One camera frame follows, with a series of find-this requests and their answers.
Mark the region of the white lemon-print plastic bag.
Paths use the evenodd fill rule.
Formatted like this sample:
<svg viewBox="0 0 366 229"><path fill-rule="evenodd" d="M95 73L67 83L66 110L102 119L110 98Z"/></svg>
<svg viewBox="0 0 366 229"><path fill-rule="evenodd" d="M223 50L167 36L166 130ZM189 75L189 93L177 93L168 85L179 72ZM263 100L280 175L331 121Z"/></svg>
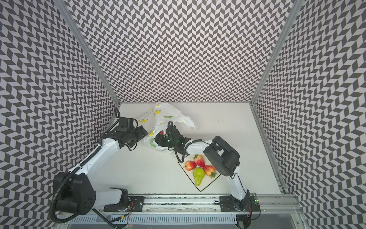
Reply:
<svg viewBox="0 0 366 229"><path fill-rule="evenodd" d="M138 125L144 127L148 133L142 140L143 144L156 151L168 150L168 147L159 146L154 139L161 131L164 132L167 129L169 121L173 121L174 124L183 124L194 130L198 128L197 124L190 117L185 116L173 105L160 103L137 118Z"/></svg>

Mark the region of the large red fake apple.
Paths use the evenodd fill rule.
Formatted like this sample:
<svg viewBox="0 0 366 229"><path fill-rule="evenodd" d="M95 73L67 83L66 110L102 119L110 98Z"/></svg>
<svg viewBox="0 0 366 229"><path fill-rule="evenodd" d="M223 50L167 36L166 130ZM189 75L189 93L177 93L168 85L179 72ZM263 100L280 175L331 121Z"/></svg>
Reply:
<svg viewBox="0 0 366 229"><path fill-rule="evenodd" d="M194 161L187 161L185 163L184 169L186 171L192 171L192 170L196 169L196 167L197 167L197 165Z"/></svg>

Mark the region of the green fake pear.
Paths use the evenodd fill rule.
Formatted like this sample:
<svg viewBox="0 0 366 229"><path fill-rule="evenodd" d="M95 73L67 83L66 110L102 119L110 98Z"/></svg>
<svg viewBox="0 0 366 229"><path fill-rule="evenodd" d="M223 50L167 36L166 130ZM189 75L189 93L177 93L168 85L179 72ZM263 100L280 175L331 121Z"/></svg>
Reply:
<svg viewBox="0 0 366 229"><path fill-rule="evenodd" d="M205 172L204 172L203 168L196 168L193 171L193 178L194 178L194 183L196 186L201 185L204 177L205 177Z"/></svg>

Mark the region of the red-yellow fake strawberry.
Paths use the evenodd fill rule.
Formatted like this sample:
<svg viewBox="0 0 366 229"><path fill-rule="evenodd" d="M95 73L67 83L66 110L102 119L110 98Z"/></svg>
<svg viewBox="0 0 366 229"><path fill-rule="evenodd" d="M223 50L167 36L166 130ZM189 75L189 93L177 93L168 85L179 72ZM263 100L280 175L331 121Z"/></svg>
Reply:
<svg viewBox="0 0 366 229"><path fill-rule="evenodd" d="M203 170L208 177L215 178L216 169L213 166L204 166Z"/></svg>

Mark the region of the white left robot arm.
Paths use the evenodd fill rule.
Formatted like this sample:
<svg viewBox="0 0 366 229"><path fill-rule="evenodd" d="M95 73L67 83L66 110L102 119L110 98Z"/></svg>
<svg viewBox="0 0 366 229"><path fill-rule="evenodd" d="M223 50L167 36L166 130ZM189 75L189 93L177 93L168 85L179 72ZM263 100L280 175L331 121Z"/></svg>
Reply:
<svg viewBox="0 0 366 229"><path fill-rule="evenodd" d="M121 148L133 151L137 143L147 136L144 127L134 118L122 117L114 108L116 121L101 135L97 147L68 172L60 172L53 179L53 197L49 216L51 221L62 224L90 211L98 212L102 206L116 211L130 211L132 202L128 191L121 188L106 188L96 191L92 180Z"/></svg>

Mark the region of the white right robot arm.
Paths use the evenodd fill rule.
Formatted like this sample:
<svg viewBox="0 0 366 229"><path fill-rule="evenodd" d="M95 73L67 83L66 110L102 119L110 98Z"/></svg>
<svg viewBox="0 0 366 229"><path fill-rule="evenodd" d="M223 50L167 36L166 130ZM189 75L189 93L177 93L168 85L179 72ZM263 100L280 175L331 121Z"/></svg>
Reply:
<svg viewBox="0 0 366 229"><path fill-rule="evenodd" d="M223 138L213 140L192 140L184 137L177 127L169 122L167 129L157 134L151 141L153 147L173 151L178 162L184 164L187 171L192 171L193 182L200 186L204 177L224 176L230 188L230 195L221 196L216 205L224 212L260 212L258 199L253 197L240 179L240 155Z"/></svg>

